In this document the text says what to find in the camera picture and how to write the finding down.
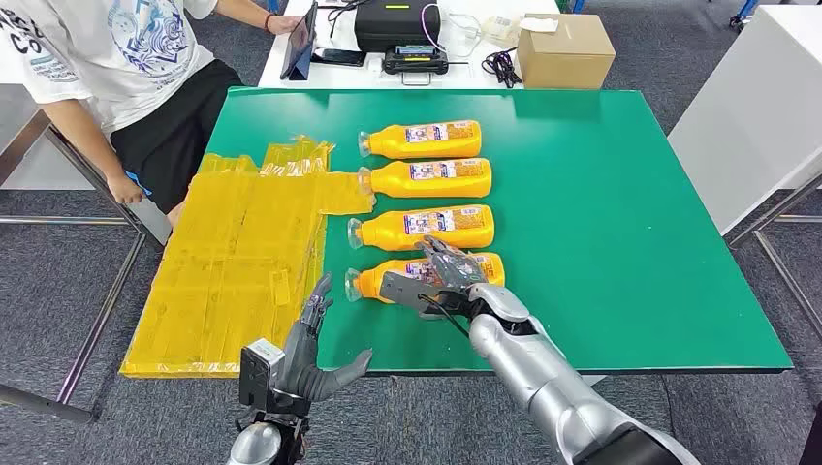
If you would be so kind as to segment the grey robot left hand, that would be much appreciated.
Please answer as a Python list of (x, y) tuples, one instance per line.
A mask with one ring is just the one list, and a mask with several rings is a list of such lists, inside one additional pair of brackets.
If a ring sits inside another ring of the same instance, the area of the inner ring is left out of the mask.
[(352, 362), (335, 370), (317, 366), (319, 333), (326, 311), (333, 304), (328, 297), (331, 289), (332, 274), (328, 272), (315, 284), (300, 318), (291, 327), (283, 349), (283, 371), (275, 382), (278, 390), (310, 402), (327, 400), (362, 377), (373, 357), (373, 351), (365, 349)]

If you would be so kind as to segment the person's right hand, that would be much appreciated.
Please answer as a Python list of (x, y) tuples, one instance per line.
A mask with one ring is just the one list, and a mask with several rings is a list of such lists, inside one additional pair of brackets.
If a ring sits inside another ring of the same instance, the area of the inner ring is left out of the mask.
[(107, 185), (118, 203), (137, 203), (144, 199), (143, 189), (124, 172), (108, 176)]

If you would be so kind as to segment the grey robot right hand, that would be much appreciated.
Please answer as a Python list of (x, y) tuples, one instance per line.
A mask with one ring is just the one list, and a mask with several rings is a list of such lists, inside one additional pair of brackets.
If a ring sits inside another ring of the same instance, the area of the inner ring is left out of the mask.
[(432, 265), (438, 285), (423, 284), (414, 295), (435, 298), (442, 293), (466, 294), (477, 284), (487, 284), (489, 280), (480, 264), (456, 246), (432, 235), (425, 235), (416, 243)]

